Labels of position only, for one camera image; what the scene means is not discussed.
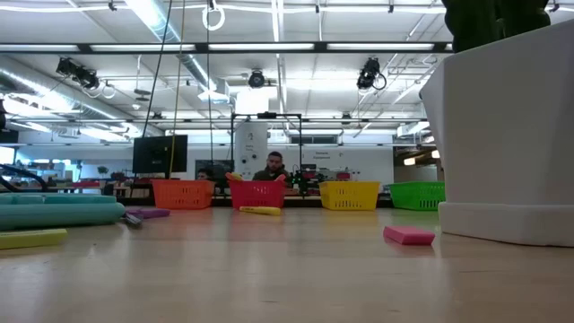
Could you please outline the yellow and black pen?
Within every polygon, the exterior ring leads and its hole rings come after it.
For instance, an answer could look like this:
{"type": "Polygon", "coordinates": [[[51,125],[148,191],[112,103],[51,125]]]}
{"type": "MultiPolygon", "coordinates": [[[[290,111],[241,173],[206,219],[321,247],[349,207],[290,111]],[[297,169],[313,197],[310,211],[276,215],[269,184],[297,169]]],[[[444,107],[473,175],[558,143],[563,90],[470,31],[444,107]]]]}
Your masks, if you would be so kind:
{"type": "Polygon", "coordinates": [[[263,214],[263,215],[272,215],[272,216],[280,216],[282,214],[282,210],[278,207],[267,207],[267,206],[241,206],[239,208],[241,212],[250,213],[250,214],[263,214]]]}

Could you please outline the black monitor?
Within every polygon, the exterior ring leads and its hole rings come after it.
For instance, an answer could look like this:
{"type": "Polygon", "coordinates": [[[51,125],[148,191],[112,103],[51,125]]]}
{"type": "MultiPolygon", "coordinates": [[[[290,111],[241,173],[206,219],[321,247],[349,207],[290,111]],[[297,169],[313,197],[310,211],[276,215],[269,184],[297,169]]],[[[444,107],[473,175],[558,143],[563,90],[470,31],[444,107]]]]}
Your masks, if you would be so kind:
{"type": "Polygon", "coordinates": [[[136,138],[132,172],[135,174],[187,171],[187,136],[166,135],[136,138]]]}

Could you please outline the black table frame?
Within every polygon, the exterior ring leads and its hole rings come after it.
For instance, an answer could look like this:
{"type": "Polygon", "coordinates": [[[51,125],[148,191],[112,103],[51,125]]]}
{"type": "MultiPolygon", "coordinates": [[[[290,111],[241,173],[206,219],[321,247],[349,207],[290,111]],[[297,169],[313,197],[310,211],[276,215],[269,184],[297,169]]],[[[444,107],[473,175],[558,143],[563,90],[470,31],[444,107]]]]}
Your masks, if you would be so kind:
{"type": "MultiPolygon", "coordinates": [[[[117,201],[124,206],[155,206],[152,197],[121,197],[117,201]]],[[[231,207],[232,201],[228,196],[215,196],[212,199],[212,206],[231,207]]],[[[321,207],[319,196],[286,196],[283,202],[284,207],[321,207]]],[[[393,208],[394,204],[388,196],[384,196],[377,202],[377,208],[393,208]]]]}

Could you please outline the orange plastic basket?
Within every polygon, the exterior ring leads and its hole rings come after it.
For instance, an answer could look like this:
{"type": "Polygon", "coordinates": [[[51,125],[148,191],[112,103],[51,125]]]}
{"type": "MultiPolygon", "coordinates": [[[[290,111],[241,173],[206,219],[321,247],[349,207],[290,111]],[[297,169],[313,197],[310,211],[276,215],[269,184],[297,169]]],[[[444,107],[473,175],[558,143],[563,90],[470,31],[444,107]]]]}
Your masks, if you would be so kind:
{"type": "Polygon", "coordinates": [[[214,183],[208,180],[153,179],[155,206],[170,210],[195,210],[210,207],[214,183]]]}

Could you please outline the white pillar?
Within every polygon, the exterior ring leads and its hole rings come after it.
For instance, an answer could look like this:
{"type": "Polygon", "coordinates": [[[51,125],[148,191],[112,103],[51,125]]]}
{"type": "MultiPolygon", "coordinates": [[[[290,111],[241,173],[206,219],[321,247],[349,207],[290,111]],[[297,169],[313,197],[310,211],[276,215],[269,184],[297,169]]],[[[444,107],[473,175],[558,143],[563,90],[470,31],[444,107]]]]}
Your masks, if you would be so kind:
{"type": "Polygon", "coordinates": [[[234,170],[243,179],[253,179],[266,166],[268,153],[266,123],[246,122],[238,126],[234,135],[234,170]]]}

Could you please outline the red plastic basket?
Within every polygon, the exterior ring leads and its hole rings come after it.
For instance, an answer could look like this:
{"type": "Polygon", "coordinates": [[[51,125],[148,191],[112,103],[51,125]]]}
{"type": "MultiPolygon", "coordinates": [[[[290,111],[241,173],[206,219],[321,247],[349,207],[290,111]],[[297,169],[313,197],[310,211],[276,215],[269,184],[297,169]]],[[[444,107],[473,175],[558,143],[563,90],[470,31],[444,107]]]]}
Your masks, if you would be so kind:
{"type": "Polygon", "coordinates": [[[279,181],[230,181],[232,207],[283,207],[285,187],[279,181]]]}

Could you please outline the black overhead light beam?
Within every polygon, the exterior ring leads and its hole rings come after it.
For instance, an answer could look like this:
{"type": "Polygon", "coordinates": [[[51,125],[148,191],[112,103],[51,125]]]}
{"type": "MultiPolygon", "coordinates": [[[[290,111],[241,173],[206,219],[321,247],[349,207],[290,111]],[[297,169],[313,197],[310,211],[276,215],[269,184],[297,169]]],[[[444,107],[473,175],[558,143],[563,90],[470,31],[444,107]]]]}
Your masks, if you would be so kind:
{"type": "Polygon", "coordinates": [[[240,43],[0,43],[0,54],[151,55],[151,54],[451,54],[449,42],[240,42],[240,43]]]}

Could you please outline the white plant pot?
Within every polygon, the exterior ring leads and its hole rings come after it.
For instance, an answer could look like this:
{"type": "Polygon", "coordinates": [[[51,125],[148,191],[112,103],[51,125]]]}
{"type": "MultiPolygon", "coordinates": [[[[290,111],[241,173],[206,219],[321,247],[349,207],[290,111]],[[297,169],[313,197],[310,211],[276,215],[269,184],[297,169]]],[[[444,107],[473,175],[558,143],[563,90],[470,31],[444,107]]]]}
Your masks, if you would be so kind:
{"type": "Polygon", "coordinates": [[[445,58],[421,96],[443,232],[574,248],[574,19],[445,58]]]}

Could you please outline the yellow plastic basket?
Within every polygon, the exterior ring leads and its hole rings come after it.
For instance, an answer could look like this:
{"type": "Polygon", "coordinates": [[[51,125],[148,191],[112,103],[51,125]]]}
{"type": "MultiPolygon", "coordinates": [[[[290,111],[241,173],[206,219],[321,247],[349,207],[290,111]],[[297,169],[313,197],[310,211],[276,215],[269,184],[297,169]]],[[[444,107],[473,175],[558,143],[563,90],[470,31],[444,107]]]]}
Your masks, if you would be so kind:
{"type": "Polygon", "coordinates": [[[376,181],[322,182],[321,203],[333,211],[372,211],[377,207],[379,187],[376,181]]]}

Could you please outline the green plastic basket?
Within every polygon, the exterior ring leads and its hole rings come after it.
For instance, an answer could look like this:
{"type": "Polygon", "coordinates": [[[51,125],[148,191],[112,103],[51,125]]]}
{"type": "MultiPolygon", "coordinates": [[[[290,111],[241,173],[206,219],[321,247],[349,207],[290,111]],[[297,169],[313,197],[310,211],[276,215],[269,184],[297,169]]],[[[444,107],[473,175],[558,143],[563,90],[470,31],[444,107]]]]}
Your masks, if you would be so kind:
{"type": "Polygon", "coordinates": [[[395,208],[414,211],[437,211],[446,200],[445,184],[440,181],[412,181],[389,186],[395,208]]]}

